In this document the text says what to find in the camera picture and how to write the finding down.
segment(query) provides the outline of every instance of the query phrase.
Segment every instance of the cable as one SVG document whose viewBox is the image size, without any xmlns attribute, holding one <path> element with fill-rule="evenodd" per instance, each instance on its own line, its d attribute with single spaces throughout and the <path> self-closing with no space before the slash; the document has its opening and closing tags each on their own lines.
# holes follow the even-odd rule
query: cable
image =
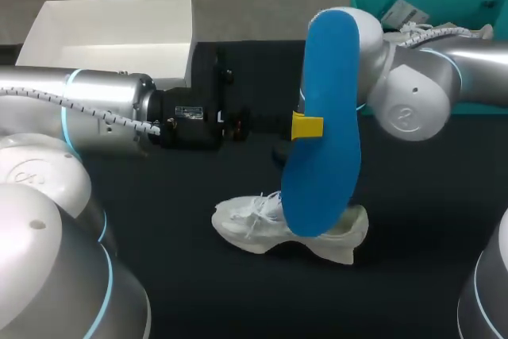
<svg viewBox="0 0 508 339">
<path fill-rule="evenodd" d="M 36 91 L 28 87 L 3 87 L 0 89 L 0 97 L 3 95 L 14 95 L 18 97 L 39 99 L 41 101 L 54 103 L 55 105 L 90 115 L 91 117 L 95 117 L 97 119 L 102 119 L 103 121 L 106 121 L 110 124 L 129 127 L 141 133 L 160 135 L 160 128 L 149 122 L 134 121 L 132 119 L 122 117 L 121 115 L 112 114 L 109 111 L 84 106 L 78 102 L 72 101 L 65 97 L 60 97 L 56 94 Z"/>
<path fill-rule="evenodd" d="M 424 41 L 435 39 L 436 37 L 449 36 L 449 35 L 461 35 L 466 37 L 479 37 L 479 33 L 471 32 L 469 29 L 461 27 L 448 27 L 439 29 L 429 29 L 422 34 L 415 37 L 411 37 L 409 40 L 398 44 L 399 47 L 411 48 L 415 45 L 421 44 Z"/>
</svg>

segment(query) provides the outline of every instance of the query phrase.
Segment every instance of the shoe insole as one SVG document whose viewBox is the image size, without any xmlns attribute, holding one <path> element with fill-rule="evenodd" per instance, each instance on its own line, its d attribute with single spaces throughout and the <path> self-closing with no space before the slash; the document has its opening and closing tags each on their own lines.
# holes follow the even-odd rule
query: shoe insole
<svg viewBox="0 0 508 339">
<path fill-rule="evenodd" d="M 284 217 L 291 231 L 316 237 L 333 228 L 355 190 L 361 152 L 356 119 L 360 38 L 341 10 L 321 12 L 306 40 L 305 116 L 323 117 L 323 136 L 294 143 L 283 171 Z"/>
</svg>

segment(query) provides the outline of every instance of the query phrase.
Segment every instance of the shoelace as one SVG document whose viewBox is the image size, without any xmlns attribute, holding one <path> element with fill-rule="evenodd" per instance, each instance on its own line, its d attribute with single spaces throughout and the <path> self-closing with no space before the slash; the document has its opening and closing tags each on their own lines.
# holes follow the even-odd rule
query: shoelace
<svg viewBox="0 0 508 339">
<path fill-rule="evenodd" d="M 256 218 L 254 219 L 254 222 L 251 224 L 247 234 L 245 235 L 245 238 L 249 238 L 252 232 L 254 231 L 254 228 L 256 228 L 256 225 L 259 221 L 263 220 L 269 224 L 276 224 L 278 221 L 275 220 L 272 216 L 270 216 L 268 213 L 272 210 L 272 208 L 268 209 L 268 202 L 271 201 L 274 198 L 279 199 L 279 203 L 277 206 L 281 203 L 280 200 L 280 191 L 273 192 L 269 194 L 269 196 L 263 197 L 263 193 L 261 193 L 260 196 L 254 198 L 251 203 L 244 207 L 240 208 L 238 210 L 234 210 L 231 213 L 231 218 L 248 218 L 249 216 L 255 215 Z"/>
<path fill-rule="evenodd" d="M 416 24 L 414 21 L 410 21 L 402 26 L 400 32 L 413 36 L 415 33 L 426 33 L 431 28 L 431 24 Z"/>
<path fill-rule="evenodd" d="M 416 24 L 414 21 L 410 21 L 402 26 L 400 29 L 402 33 L 409 33 L 410 39 L 398 44 L 404 48 L 410 48 L 414 45 L 420 44 L 427 40 L 435 39 L 436 37 L 447 36 L 447 35 L 461 35 L 466 37 L 480 37 L 480 33 L 475 33 L 469 29 L 462 27 L 447 27 L 432 29 L 430 24 Z"/>
</svg>

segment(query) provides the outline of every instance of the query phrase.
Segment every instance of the teal box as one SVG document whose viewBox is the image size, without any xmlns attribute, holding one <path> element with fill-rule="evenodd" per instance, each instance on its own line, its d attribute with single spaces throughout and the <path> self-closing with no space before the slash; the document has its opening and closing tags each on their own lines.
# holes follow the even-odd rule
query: teal box
<svg viewBox="0 0 508 339">
<path fill-rule="evenodd" d="M 351 0 L 351 7 L 369 12 L 379 20 L 397 0 Z M 431 25 L 451 22 L 468 29 L 494 27 L 495 40 L 508 40 L 508 2 L 506 0 L 405 0 L 427 13 Z M 508 114 L 508 109 L 461 103 L 453 114 Z"/>
</svg>

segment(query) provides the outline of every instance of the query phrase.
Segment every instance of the white sneaker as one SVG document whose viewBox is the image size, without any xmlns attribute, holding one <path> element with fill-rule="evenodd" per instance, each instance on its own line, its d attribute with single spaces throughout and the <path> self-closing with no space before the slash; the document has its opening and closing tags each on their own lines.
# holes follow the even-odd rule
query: white sneaker
<svg viewBox="0 0 508 339">
<path fill-rule="evenodd" d="M 368 231 L 367 211 L 362 206 L 351 206 L 329 232 L 315 238 L 296 236 L 284 220 L 280 192 L 232 198 L 215 209 L 212 225 L 219 234 L 230 244 L 255 254 L 286 241 L 297 241 L 321 258 L 352 264 L 353 249 Z"/>
<path fill-rule="evenodd" d="M 432 27 L 429 24 L 416 24 L 413 21 L 410 21 L 400 29 L 400 32 L 384 33 L 383 39 L 404 48 L 410 48 L 414 45 L 421 44 L 424 41 L 435 39 L 436 37 L 450 35 L 492 40 L 494 38 L 494 29 L 490 24 L 485 25 L 478 31 L 473 31 L 457 27 L 452 23 Z"/>
</svg>

